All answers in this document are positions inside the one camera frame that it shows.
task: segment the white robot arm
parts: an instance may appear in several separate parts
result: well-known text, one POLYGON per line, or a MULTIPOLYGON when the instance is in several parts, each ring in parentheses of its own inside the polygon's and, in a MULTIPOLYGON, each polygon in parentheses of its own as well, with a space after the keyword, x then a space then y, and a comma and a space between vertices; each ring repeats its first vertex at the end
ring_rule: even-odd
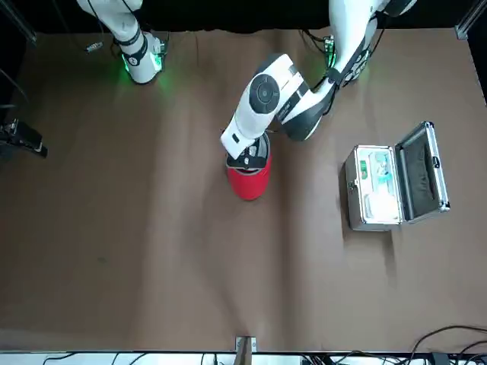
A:
POLYGON ((398 16, 416 0, 329 0, 329 21, 336 48, 335 65, 313 92, 288 55, 262 64, 245 88, 221 143, 234 158, 261 136, 274 117, 288 137, 308 139, 332 103, 345 76, 370 45, 377 29, 376 11, 398 16))
POLYGON ((163 44, 140 29, 132 14, 142 0, 77 0, 81 9, 98 18, 115 37, 133 81, 146 84, 162 69, 163 44))

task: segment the black cable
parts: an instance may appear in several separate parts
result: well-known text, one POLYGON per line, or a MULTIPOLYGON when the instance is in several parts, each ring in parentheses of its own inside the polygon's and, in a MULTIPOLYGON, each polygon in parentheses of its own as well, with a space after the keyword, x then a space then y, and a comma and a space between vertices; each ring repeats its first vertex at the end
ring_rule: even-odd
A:
POLYGON ((397 365, 398 363, 397 362, 394 362, 394 361, 391 361, 389 359, 387 359, 388 357, 391 357, 393 359, 396 359, 396 360, 399 360, 398 357, 395 357, 395 356, 380 356, 380 355, 376 355, 376 354, 372 354, 371 352, 364 352, 364 351, 360 351, 360 350, 355 350, 355 351, 351 351, 349 352, 348 354, 346 354, 345 356, 343 356, 341 359, 339 359, 338 361, 335 362, 336 365, 340 364, 342 361, 344 361, 344 359, 346 359, 347 357, 350 357, 352 356, 353 354, 361 354, 361 355, 364 355, 364 356, 367 356, 367 357, 375 357, 377 359, 381 359, 383 360, 383 364, 384 363, 392 363, 394 365, 397 365))
POLYGON ((328 354, 319 354, 317 355, 317 358, 323 365, 335 365, 335 362, 328 354))
POLYGON ((382 24, 382 31, 379 34, 379 38, 377 38, 377 42, 375 43, 374 48, 371 50, 371 55, 369 56, 369 58, 372 57, 372 55, 374 54, 375 50, 377 49, 377 46, 380 43, 380 40, 382 40, 382 36, 384 35, 384 31, 386 30, 387 26, 389 25, 390 18, 391 17, 386 16, 386 18, 384 20, 384 24, 382 24))
POLYGON ((320 46, 318 46, 317 42, 323 42, 323 40, 321 40, 320 38, 318 38, 317 36, 313 36, 311 33, 307 32, 306 30, 299 30, 300 34, 301 34, 301 38, 303 38, 302 34, 306 34, 312 44, 315 46, 315 48, 322 54, 325 54, 325 50, 324 49, 321 49, 320 46))
POLYGON ((458 365, 458 362, 462 360, 463 355, 470 349, 474 348, 475 346, 478 346, 480 344, 487 344, 487 341, 477 341, 472 344, 469 344, 466 348, 464 348, 462 351, 460 351, 457 355, 457 359, 455 360, 455 365, 458 365))
POLYGON ((305 38, 304 38, 304 32, 303 32, 302 30, 299 30, 299 31, 298 31, 298 34, 299 34, 299 36, 301 37, 301 40, 303 41, 304 46, 305 46, 306 48, 308 48, 310 51, 313 51, 313 50, 311 49, 310 45, 309 45, 309 44, 307 44, 307 42, 306 42, 306 40, 305 40, 305 38))
POLYGON ((315 91, 322 83, 325 81, 327 74, 325 73, 323 77, 311 88, 312 91, 315 91))
MULTIPOLYGON (((69 39, 71 40, 71 42, 75 45, 76 48, 80 49, 82 52, 90 52, 90 47, 93 47, 94 44, 91 44, 89 45, 88 47, 85 47, 85 46, 82 46, 75 38, 75 36, 73 36, 73 33, 71 32, 71 29, 69 28, 69 25, 68 23, 66 22, 66 19, 64 18, 64 16, 62 15, 62 12, 61 12, 61 9, 59 9, 59 6, 58 6, 58 3, 56 0, 51 0, 53 6, 54 6, 54 10, 56 10, 56 13, 58 15, 58 18, 59 20, 61 21, 61 24, 62 26, 64 27, 64 30, 66 31, 66 33, 68 34, 68 37, 69 39)), ((98 17, 97 13, 95 12, 95 10, 93 9, 93 6, 91 5, 91 2, 90 0, 88 0, 88 4, 90 5, 90 8, 91 10, 93 11, 94 13, 94 16, 97 18, 98 20, 98 26, 100 27, 101 29, 101 44, 103 45, 103 34, 104 34, 104 31, 103 31, 103 26, 101 24, 101 21, 100 21, 100 18, 98 17)))
MULTIPOLYGON (((127 4, 127 2, 126 2, 125 0, 122 0, 122 2, 123 2, 123 4, 124 4, 124 5, 127 7, 127 9, 129 9, 130 14, 132 14, 132 16, 133 16, 135 19, 137 19, 137 17, 135 16, 134 11, 132 10, 132 8, 130 8, 130 7, 129 7, 129 4, 127 4)), ((144 23, 144 24, 145 24, 147 27, 149 27, 149 29, 152 29, 152 25, 151 25, 151 24, 149 24, 147 21, 142 21, 142 22, 143 22, 143 23, 144 23)))
POLYGON ((15 82, 15 80, 13 78, 11 78, 10 76, 8 76, 8 74, 5 71, 3 71, 1 68, 0 68, 0 73, 2 75, 4 75, 5 78, 7 80, 9 80, 11 82, 11 84, 14 85, 17 88, 17 90, 19 90, 19 92, 24 97, 25 101, 27 101, 27 103, 29 103, 29 98, 27 97, 27 94, 25 93, 24 89, 22 87, 20 87, 19 84, 17 84, 17 82, 15 82))
POLYGON ((193 32, 195 35, 195 41, 196 41, 196 65, 199 67, 199 45, 198 45, 198 36, 196 35, 195 32, 193 32))
POLYGON ((313 355, 313 356, 311 356, 311 358, 313 359, 313 363, 315 365, 322 365, 323 364, 323 361, 317 355, 313 355))
POLYGON ((469 359, 466 360, 465 364, 464 365, 468 365, 468 363, 470 361, 473 361, 473 359, 476 359, 477 357, 481 357, 481 356, 484 356, 485 354, 477 354, 477 355, 473 355, 472 357, 470 357, 469 359))
POLYGON ((168 30, 167 31, 167 37, 166 37, 166 40, 165 40, 165 42, 166 42, 166 49, 165 49, 165 51, 166 52, 165 52, 164 55, 166 55, 167 54, 167 51, 169 50, 169 41, 170 41, 170 31, 168 30))
POLYGON ((308 363, 310 363, 311 365, 313 365, 313 361, 311 361, 311 357, 310 358, 307 358, 305 354, 301 354, 301 357, 303 357, 308 363))
POLYGON ((333 102, 335 101, 335 96, 336 96, 336 92, 338 91, 339 87, 336 86, 336 85, 333 85, 333 94, 332 94, 332 97, 329 99, 329 104, 328 104, 328 107, 326 108, 326 110, 323 112, 323 115, 325 116, 326 114, 329 113, 329 111, 332 109, 332 106, 333 106, 333 102))
POLYGON ((118 43, 115 40, 115 37, 112 38, 112 44, 110 44, 110 53, 112 54, 112 57, 116 59, 116 58, 118 58, 118 57, 120 57, 122 55, 122 50, 119 48, 119 52, 118 53, 115 53, 113 51, 113 47, 114 46, 118 46, 118 43))
POLYGON ((132 360, 131 363, 129 363, 129 365, 133 365, 138 359, 140 359, 141 357, 144 357, 145 355, 148 355, 148 353, 144 353, 144 354, 140 354, 138 355, 134 360, 132 360))
POLYGON ((386 28, 382 28, 382 31, 380 32, 379 38, 377 39, 377 42, 375 43, 374 48, 371 50, 371 57, 374 54, 375 50, 377 49, 377 46, 379 45, 380 40, 382 39, 382 36, 384 35, 385 30, 386 30, 386 28))
POLYGON ((315 355, 310 355, 310 362, 311 362, 311 365, 320 365, 320 361, 318 360, 318 362, 317 362, 315 355))
POLYGON ((113 358, 113 360, 112 360, 112 365, 114 365, 114 364, 115 364, 115 360, 117 359, 117 357, 118 357, 119 355, 120 355, 120 353, 118 353, 118 352, 115 354, 115 357, 114 357, 114 358, 113 358))
POLYGON ((312 34, 308 29, 303 29, 303 31, 312 39, 312 40, 317 40, 318 42, 323 42, 323 40, 321 38, 319 38, 318 36, 315 36, 314 34, 312 34))
POLYGON ((54 361, 54 360, 62 360, 62 359, 67 359, 68 357, 76 355, 77 352, 71 352, 70 354, 64 355, 64 356, 59 356, 59 357, 46 357, 43 361, 43 365, 46 365, 47 361, 54 361))
POLYGON ((468 329, 470 331, 476 331, 476 332, 482 332, 482 333, 487 333, 487 328, 482 328, 482 327, 476 327, 474 325, 448 325, 446 327, 442 327, 440 329, 434 330, 432 332, 427 333, 426 335, 422 336, 413 346, 412 351, 411 351, 411 356, 406 362, 406 365, 410 365, 412 359, 414 358, 414 355, 416 351, 418 350, 419 345, 426 339, 431 337, 432 335, 436 335, 437 333, 444 332, 444 331, 449 331, 451 329, 468 329))
POLYGON ((88 0, 88 5, 90 5, 91 11, 93 12, 94 16, 96 17, 96 19, 98 21, 98 27, 100 27, 100 31, 101 31, 101 41, 103 42, 103 35, 105 34, 105 32, 103 30, 103 25, 101 23, 101 20, 98 17, 97 12, 94 10, 93 5, 91 4, 91 0, 88 0))

